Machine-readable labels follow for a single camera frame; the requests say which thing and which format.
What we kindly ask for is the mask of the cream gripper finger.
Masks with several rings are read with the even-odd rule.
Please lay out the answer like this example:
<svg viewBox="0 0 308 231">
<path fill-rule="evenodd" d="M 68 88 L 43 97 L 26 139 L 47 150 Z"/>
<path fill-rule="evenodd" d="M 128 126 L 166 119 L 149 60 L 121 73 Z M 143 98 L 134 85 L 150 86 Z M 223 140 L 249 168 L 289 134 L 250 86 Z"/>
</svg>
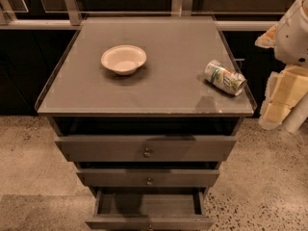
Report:
<svg viewBox="0 0 308 231">
<path fill-rule="evenodd" d="M 255 45 L 261 48 L 273 48 L 275 46 L 275 34 L 278 24 L 272 25 L 265 33 L 255 40 Z"/>
<path fill-rule="evenodd" d="M 259 125 L 265 130 L 273 130 L 282 124 L 291 109 L 287 106 L 264 102 L 260 110 Z"/>
</svg>

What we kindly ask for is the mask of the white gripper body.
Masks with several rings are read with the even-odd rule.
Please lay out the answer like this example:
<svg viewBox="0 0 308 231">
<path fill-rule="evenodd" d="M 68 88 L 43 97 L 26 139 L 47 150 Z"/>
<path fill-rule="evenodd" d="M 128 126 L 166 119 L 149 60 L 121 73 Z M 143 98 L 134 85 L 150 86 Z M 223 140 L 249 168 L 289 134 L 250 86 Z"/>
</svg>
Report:
<svg viewBox="0 0 308 231">
<path fill-rule="evenodd" d="M 308 92 L 308 69 L 287 64 L 277 76 L 270 101 L 293 108 Z"/>
</svg>

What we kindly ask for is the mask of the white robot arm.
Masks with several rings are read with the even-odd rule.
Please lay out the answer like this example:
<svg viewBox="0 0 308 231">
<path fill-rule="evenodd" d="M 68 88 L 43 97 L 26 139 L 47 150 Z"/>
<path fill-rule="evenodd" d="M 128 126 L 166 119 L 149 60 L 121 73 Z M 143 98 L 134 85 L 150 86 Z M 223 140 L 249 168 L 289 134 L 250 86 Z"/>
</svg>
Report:
<svg viewBox="0 0 308 231">
<path fill-rule="evenodd" d="M 294 132 L 307 118 L 308 0 L 295 0 L 255 45 L 272 48 L 275 59 L 285 64 L 280 73 L 272 72 L 268 78 L 259 124 L 266 130 L 284 124 Z"/>
</svg>

